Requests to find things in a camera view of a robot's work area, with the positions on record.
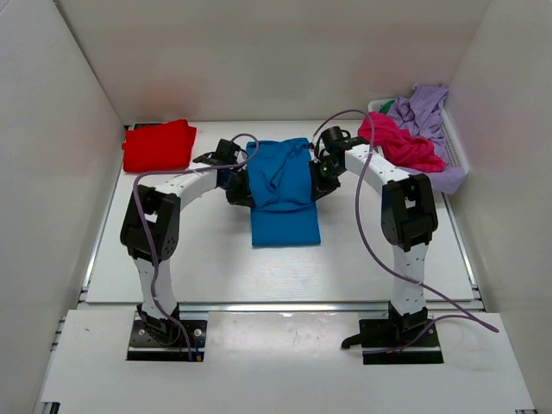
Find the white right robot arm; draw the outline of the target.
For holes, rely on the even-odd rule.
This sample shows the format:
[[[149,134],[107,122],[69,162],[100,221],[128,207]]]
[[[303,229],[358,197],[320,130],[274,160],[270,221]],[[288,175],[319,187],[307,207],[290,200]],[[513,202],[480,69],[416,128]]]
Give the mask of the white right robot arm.
[[[422,283],[425,257],[438,226],[430,180],[423,173],[400,170],[359,136],[339,127],[325,129],[313,146],[311,199],[335,191],[345,172],[357,175],[381,197],[380,226],[392,246],[395,277],[386,333],[391,342],[406,345],[429,321]]]

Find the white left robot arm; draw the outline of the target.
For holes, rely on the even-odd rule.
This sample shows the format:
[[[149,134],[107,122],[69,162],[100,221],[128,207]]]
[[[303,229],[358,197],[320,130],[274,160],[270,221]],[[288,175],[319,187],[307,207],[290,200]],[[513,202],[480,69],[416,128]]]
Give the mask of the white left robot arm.
[[[169,178],[160,184],[142,185],[147,172],[135,179],[120,241],[139,273],[143,297],[137,306],[139,317],[148,334],[164,346],[188,337],[179,318],[170,268],[179,243],[180,213],[217,188],[225,191],[229,204],[254,207],[247,162],[259,144],[252,143],[248,153],[236,137],[221,139],[214,151],[198,156],[185,170],[167,171]]]

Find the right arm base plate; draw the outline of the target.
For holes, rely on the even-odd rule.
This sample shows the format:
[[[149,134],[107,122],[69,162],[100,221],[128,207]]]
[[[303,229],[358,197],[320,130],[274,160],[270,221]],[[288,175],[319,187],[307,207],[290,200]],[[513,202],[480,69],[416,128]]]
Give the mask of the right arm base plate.
[[[430,318],[403,330],[398,319],[359,320],[359,331],[342,340],[341,349],[360,348],[365,366],[439,365],[444,356]]]

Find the blue t shirt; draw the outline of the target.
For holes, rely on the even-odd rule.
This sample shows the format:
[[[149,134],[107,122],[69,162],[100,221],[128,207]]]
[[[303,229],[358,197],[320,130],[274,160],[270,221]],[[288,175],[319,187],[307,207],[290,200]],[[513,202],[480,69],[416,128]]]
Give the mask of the blue t shirt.
[[[250,141],[246,151],[255,248],[316,246],[321,243],[316,203],[311,199],[310,142]]]

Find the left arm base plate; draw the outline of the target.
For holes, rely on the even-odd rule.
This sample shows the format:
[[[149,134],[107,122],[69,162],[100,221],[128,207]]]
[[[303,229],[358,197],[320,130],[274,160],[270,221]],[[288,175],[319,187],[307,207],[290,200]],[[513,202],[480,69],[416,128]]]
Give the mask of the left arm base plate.
[[[168,335],[148,328],[144,321],[135,315],[129,335],[126,353],[127,361],[163,362],[203,362],[208,333],[208,321],[188,319],[182,321],[190,343],[179,327],[172,327]]]

